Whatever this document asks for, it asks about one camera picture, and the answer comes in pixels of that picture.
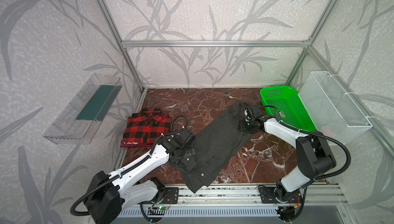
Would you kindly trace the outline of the green plastic basket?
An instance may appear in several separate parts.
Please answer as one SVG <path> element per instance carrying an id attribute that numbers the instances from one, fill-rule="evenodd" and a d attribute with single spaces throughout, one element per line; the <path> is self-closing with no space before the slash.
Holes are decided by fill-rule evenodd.
<path id="1" fill-rule="evenodd" d="M 276 107 L 278 118 L 286 124 L 309 132 L 316 130 L 298 92 L 291 86 L 265 87 L 260 95 L 263 106 Z"/>

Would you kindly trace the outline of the red black plaid folded shirt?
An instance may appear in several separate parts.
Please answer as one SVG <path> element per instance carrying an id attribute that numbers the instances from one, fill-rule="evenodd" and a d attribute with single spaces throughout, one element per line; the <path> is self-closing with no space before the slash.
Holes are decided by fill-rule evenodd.
<path id="1" fill-rule="evenodd" d="M 150 148 L 161 134 L 170 132 L 172 118 L 160 108 L 141 109 L 128 117 L 121 148 Z"/>

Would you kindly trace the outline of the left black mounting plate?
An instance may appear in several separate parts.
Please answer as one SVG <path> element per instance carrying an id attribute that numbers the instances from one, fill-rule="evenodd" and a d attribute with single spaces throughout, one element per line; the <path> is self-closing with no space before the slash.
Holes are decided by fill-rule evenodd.
<path id="1" fill-rule="evenodd" d="M 159 204 L 177 204 L 179 199 L 178 187 L 166 187 L 160 194 L 161 198 L 158 200 Z"/>

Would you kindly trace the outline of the grey pinstriped long sleeve shirt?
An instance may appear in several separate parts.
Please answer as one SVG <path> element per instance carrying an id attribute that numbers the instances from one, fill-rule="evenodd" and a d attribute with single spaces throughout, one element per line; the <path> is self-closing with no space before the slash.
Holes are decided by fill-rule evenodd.
<path id="1" fill-rule="evenodd" d="M 249 104 L 237 101 L 205 127 L 192 141 L 196 167 L 174 167 L 193 193 L 209 186 L 232 157 L 252 138 L 240 130 L 244 111 Z"/>

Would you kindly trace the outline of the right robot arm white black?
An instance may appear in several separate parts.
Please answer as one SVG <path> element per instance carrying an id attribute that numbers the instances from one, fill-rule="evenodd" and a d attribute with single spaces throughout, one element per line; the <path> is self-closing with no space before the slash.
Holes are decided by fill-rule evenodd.
<path id="1" fill-rule="evenodd" d="M 297 166 L 276 183 L 274 196 L 277 201 L 288 202 L 299 189 L 311 185 L 318 176 L 336 167 L 334 155 L 322 133 L 294 128 L 273 115 L 264 114 L 258 105 L 247 106 L 244 115 L 241 131 L 252 134 L 264 131 L 295 148 Z"/>

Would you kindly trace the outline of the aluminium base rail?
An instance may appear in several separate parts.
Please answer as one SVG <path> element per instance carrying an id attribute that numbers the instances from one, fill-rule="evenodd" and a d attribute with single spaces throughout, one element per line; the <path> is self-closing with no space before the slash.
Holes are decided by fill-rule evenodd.
<path id="1" fill-rule="evenodd" d="M 213 184 L 202 187 L 197 193 L 191 192 L 185 185 L 178 187 L 179 199 L 171 207 L 191 206 L 295 206 L 292 204 L 262 203 L 258 184 Z M 307 188 L 305 197 L 307 206 L 347 206 L 349 205 L 339 185 L 313 184 Z"/>

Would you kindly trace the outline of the aluminium horizontal frame bar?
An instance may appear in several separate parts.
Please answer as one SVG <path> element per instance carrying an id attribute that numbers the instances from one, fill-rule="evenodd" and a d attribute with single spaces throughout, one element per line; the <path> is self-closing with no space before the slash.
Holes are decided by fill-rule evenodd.
<path id="1" fill-rule="evenodd" d="M 121 42 L 123 48 L 134 47 L 307 47 L 308 41 L 297 40 L 263 40 L 263 41 L 220 41 L 220 40 L 125 40 Z"/>

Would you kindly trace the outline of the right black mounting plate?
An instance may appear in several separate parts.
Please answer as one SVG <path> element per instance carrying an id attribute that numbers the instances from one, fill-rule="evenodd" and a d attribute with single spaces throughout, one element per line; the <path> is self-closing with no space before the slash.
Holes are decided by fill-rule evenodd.
<path id="1" fill-rule="evenodd" d="M 258 191 L 262 203 L 283 203 L 283 204 L 300 204 L 302 196 L 299 190 L 287 192 L 280 186 L 259 185 Z"/>

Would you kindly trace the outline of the clear plastic wall tray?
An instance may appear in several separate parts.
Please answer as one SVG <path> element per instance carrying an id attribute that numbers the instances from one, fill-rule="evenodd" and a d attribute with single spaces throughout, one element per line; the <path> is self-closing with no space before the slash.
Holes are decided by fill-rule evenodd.
<path id="1" fill-rule="evenodd" d="M 56 145 L 88 145 L 123 87 L 120 77 L 92 74 L 43 137 Z"/>

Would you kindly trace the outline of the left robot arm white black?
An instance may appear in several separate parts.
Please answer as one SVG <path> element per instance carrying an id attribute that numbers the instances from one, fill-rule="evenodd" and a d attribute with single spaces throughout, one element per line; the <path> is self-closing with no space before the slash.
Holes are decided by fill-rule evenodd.
<path id="1" fill-rule="evenodd" d="M 161 135 L 152 148 L 128 165 L 109 174 L 100 171 L 92 178 L 82 203 L 96 224 L 110 224 L 122 210 L 145 201 L 157 200 L 165 189 L 157 179 L 140 184 L 148 173 L 171 159 L 195 158 L 195 134 L 187 128 Z"/>

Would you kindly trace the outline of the black mounting plate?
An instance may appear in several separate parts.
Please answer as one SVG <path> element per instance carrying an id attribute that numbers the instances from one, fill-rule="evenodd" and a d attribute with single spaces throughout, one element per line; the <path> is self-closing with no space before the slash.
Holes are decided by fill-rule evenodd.
<path id="1" fill-rule="evenodd" d="M 161 198 L 158 200 L 159 204 L 177 204 L 179 199 L 178 187 L 166 187 L 160 194 Z"/>
<path id="2" fill-rule="evenodd" d="M 258 191 L 262 203 L 283 203 L 283 204 L 300 204 L 302 196 L 299 190 L 287 192 L 280 186 L 259 185 Z"/>

